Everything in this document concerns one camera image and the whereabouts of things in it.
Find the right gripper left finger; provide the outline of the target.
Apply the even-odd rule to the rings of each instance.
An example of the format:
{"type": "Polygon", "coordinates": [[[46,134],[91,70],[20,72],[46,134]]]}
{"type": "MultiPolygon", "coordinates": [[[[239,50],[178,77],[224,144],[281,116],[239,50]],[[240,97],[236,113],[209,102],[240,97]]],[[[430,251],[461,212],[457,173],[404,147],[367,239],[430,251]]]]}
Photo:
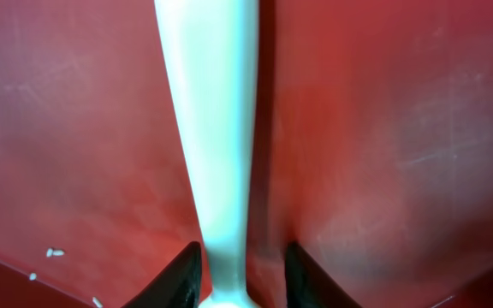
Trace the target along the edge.
{"type": "Polygon", "coordinates": [[[201,281],[201,245],[192,241],[123,308],[197,308],[201,281]]]}

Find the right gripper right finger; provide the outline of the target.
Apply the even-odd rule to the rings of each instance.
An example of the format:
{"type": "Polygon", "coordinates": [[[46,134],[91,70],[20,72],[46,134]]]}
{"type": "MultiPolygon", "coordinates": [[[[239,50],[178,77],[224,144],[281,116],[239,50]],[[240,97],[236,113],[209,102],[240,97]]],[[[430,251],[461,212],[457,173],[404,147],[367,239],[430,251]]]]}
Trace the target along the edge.
{"type": "Polygon", "coordinates": [[[360,308],[298,243],[285,252],[287,308],[360,308]]]}

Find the red serving tray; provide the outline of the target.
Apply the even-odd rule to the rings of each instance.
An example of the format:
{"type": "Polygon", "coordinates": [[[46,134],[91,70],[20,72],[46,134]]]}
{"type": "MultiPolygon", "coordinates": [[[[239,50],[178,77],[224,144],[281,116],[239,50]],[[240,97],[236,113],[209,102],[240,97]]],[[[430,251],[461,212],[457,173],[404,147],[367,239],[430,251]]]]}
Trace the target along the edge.
{"type": "MultiPolygon", "coordinates": [[[[247,279],[493,307],[493,1],[263,1],[247,279]]],[[[0,262],[119,307],[200,237],[150,1],[0,1],[0,262]]]]}

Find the white plastic spoon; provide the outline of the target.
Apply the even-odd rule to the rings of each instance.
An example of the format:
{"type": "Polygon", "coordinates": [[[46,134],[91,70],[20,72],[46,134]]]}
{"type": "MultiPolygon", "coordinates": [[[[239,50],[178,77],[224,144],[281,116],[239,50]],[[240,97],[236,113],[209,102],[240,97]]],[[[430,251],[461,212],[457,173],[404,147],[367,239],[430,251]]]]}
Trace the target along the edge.
{"type": "Polygon", "coordinates": [[[256,0],[156,0],[157,27],[211,274],[203,307],[254,307],[246,240],[258,78],[256,0]]]}

